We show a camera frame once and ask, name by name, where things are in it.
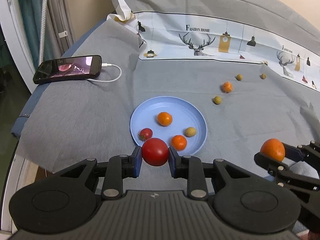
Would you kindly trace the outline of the orange tangerine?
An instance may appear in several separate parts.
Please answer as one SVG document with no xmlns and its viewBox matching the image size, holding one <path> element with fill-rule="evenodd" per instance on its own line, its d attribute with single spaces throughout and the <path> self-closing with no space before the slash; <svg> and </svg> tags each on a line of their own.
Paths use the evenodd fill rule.
<svg viewBox="0 0 320 240">
<path fill-rule="evenodd" d="M 283 161 L 285 158 L 285 147 L 281 141 L 272 138 L 263 143 L 260 148 L 260 153 L 269 156 L 274 160 Z"/>
<path fill-rule="evenodd" d="M 230 82 L 225 82 L 221 85 L 221 90 L 224 92 L 224 93 L 230 93 L 233 91 L 233 85 L 232 83 Z"/>
</svg>

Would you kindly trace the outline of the red cherry tomato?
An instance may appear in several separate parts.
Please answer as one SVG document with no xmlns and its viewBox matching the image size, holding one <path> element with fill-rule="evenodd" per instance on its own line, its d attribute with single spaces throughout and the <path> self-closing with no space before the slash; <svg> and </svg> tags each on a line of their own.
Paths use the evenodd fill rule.
<svg viewBox="0 0 320 240">
<path fill-rule="evenodd" d="M 150 138 L 142 146 L 142 158 L 151 166 L 162 166 L 169 158 L 167 144 L 159 138 Z"/>
</svg>

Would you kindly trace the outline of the orange tangerine lower plate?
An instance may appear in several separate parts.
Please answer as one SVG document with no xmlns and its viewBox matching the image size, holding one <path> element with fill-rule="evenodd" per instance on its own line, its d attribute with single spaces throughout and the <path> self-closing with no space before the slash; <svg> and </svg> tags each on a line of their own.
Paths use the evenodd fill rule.
<svg viewBox="0 0 320 240">
<path fill-rule="evenodd" d="M 182 135 L 175 135 L 171 139 L 171 147 L 173 147 L 176 151 L 182 151 L 187 146 L 187 139 Z"/>
</svg>

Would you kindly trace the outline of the orange tangerine plate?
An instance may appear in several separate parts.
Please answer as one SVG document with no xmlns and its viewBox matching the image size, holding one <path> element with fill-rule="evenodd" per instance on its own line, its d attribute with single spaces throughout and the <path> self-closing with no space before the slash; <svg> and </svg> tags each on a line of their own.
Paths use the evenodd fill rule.
<svg viewBox="0 0 320 240">
<path fill-rule="evenodd" d="M 187 146 L 187 139 L 182 135 L 175 135 L 171 139 L 171 147 L 173 147 L 176 151 L 182 151 Z"/>
<path fill-rule="evenodd" d="M 173 121 L 172 115 L 168 112 L 161 112 L 157 115 L 157 122 L 161 126 L 169 126 Z"/>
</svg>

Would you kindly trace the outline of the small red tomato on plate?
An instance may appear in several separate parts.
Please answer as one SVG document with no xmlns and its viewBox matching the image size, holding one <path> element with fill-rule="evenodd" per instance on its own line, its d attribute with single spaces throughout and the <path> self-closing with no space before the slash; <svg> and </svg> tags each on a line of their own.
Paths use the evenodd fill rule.
<svg viewBox="0 0 320 240">
<path fill-rule="evenodd" d="M 146 141 L 152 138 L 153 131 L 150 128 L 144 128 L 139 132 L 138 136 L 141 141 Z"/>
</svg>

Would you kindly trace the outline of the light blue plate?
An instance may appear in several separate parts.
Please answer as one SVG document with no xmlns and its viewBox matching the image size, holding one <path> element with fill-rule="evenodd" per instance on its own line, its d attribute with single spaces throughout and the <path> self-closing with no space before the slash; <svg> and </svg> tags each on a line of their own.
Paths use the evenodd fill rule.
<svg viewBox="0 0 320 240">
<path fill-rule="evenodd" d="M 167 127 L 157 121 L 157 115 L 161 112 L 167 112 L 172 116 L 172 123 Z M 194 105 L 173 96 L 157 96 L 141 103 L 133 111 L 130 119 L 130 132 L 139 146 L 143 145 L 139 133 L 144 128 L 151 129 L 154 137 L 170 146 L 171 139 L 176 135 L 184 135 L 189 127 L 195 128 L 196 134 L 187 138 L 187 146 L 178 152 L 179 155 L 195 155 L 207 139 L 207 123 Z"/>
</svg>

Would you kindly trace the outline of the orange tangerine upper plate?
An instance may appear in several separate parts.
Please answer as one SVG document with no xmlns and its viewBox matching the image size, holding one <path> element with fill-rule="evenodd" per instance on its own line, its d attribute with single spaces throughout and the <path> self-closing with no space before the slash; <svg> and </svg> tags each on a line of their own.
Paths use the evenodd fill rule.
<svg viewBox="0 0 320 240">
<path fill-rule="evenodd" d="M 161 126 L 169 126 L 173 121 L 172 115 L 168 112 L 161 112 L 157 115 L 157 122 Z"/>
</svg>

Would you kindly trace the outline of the grey cloth cover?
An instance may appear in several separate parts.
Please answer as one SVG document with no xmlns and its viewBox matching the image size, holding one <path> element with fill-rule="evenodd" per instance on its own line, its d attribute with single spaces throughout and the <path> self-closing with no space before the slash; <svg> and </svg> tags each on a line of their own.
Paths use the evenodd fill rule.
<svg viewBox="0 0 320 240">
<path fill-rule="evenodd" d="M 264 177 L 254 155 L 266 140 L 292 146 L 319 140 L 319 90 L 265 64 L 144 60 L 140 44 L 138 34 L 108 15 L 75 55 L 100 55 L 109 67 L 98 82 L 50 83 L 22 129 L 16 154 L 51 173 L 87 158 L 103 162 L 131 154 L 136 146 L 131 115 L 157 96 L 181 98 L 202 113 L 208 133 L 195 156 L 204 162 L 222 158 Z M 266 79 L 260 78 L 263 73 Z M 225 82 L 232 83 L 232 92 L 221 90 Z M 222 99 L 219 105 L 215 96 Z"/>
</svg>

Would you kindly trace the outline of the near longan on cloth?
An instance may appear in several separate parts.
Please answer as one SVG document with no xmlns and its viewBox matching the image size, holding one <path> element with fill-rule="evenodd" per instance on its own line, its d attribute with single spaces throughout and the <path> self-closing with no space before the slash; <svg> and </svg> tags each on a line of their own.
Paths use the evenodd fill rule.
<svg viewBox="0 0 320 240">
<path fill-rule="evenodd" d="M 213 103 L 215 103 L 216 105 L 219 105 L 222 102 L 222 99 L 220 96 L 215 96 L 213 98 Z"/>
</svg>

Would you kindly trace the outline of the small longan beside tomato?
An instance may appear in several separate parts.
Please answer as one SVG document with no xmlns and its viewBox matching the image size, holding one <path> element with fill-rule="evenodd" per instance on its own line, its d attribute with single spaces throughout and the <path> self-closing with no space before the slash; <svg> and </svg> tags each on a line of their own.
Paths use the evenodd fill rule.
<svg viewBox="0 0 320 240">
<path fill-rule="evenodd" d="M 242 76 L 241 74 L 238 74 L 238 75 L 236 76 L 236 79 L 237 79 L 238 81 L 241 81 L 241 80 L 243 79 L 243 76 Z"/>
</svg>

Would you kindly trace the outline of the blue mattress edge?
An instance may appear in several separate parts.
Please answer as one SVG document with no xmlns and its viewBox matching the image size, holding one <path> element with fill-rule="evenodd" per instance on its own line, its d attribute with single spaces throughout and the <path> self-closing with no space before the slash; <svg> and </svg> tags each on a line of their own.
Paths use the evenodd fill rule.
<svg viewBox="0 0 320 240">
<path fill-rule="evenodd" d="M 97 29 L 100 25 L 102 25 L 106 19 L 99 21 L 93 28 L 89 29 L 84 35 L 82 35 L 72 46 L 69 48 L 63 56 L 70 57 L 77 51 L 77 49 L 85 42 L 85 40 Z M 23 107 L 20 115 L 16 119 L 12 129 L 11 134 L 16 138 L 20 139 L 22 129 L 27 122 L 28 118 L 32 114 L 33 110 L 35 109 L 42 93 L 47 89 L 49 84 L 38 85 L 37 88 L 34 90 L 33 94 L 31 94 L 30 98 L 28 99 L 27 103 Z"/>
</svg>

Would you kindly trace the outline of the printed deer pattern fabric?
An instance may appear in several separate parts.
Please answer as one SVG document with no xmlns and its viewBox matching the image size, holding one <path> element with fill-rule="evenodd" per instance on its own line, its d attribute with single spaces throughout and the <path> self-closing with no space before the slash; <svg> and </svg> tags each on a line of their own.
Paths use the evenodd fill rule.
<svg viewBox="0 0 320 240">
<path fill-rule="evenodd" d="M 265 64 L 319 90 L 319 31 L 279 0 L 111 0 L 141 59 Z"/>
</svg>

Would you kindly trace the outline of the grey curtain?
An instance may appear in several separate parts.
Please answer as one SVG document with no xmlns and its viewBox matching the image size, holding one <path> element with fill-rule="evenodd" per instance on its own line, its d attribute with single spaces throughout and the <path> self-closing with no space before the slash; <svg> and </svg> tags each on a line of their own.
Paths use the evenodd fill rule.
<svg viewBox="0 0 320 240">
<path fill-rule="evenodd" d="M 54 54 L 62 56 L 74 44 L 74 31 L 67 0 L 48 0 L 48 12 L 54 33 Z"/>
</svg>

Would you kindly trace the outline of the teal curtain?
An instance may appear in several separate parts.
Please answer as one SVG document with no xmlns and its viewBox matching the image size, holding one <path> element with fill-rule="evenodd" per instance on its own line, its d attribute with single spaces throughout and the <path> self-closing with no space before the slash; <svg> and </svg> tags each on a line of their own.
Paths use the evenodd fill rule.
<svg viewBox="0 0 320 240">
<path fill-rule="evenodd" d="M 34 68 L 39 66 L 42 0 L 18 0 Z"/>
</svg>

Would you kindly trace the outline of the white door frame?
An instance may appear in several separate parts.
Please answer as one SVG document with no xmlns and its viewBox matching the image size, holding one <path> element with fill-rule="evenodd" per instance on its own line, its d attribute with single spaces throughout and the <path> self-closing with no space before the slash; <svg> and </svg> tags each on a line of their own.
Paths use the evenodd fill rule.
<svg viewBox="0 0 320 240">
<path fill-rule="evenodd" d="M 16 67 L 31 93 L 35 67 L 24 31 L 23 19 L 18 0 L 1 0 L 1 28 Z"/>
</svg>

